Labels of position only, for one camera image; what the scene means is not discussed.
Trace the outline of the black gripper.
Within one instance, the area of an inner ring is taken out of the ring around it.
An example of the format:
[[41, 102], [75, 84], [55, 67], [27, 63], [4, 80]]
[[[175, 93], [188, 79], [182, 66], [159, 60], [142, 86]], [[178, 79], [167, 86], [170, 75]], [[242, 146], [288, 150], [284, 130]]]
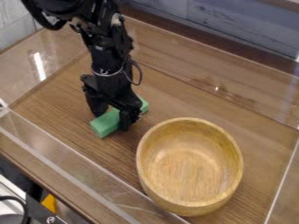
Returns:
[[83, 91], [89, 110], [95, 117], [100, 117], [108, 107], [119, 109], [119, 128], [127, 131], [139, 120], [142, 100], [133, 92], [132, 70], [109, 74], [84, 74], [80, 76]]

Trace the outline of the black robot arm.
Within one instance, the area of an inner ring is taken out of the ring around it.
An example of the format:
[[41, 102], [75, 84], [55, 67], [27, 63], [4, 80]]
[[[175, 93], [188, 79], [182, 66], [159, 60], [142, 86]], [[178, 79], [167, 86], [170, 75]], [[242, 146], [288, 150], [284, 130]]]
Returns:
[[80, 76], [89, 110], [101, 117], [119, 110], [119, 125], [127, 130], [142, 114], [142, 100], [132, 87], [140, 69], [132, 59], [133, 39], [116, 0], [21, 0], [40, 26], [57, 31], [65, 25], [80, 35], [91, 55], [91, 73]]

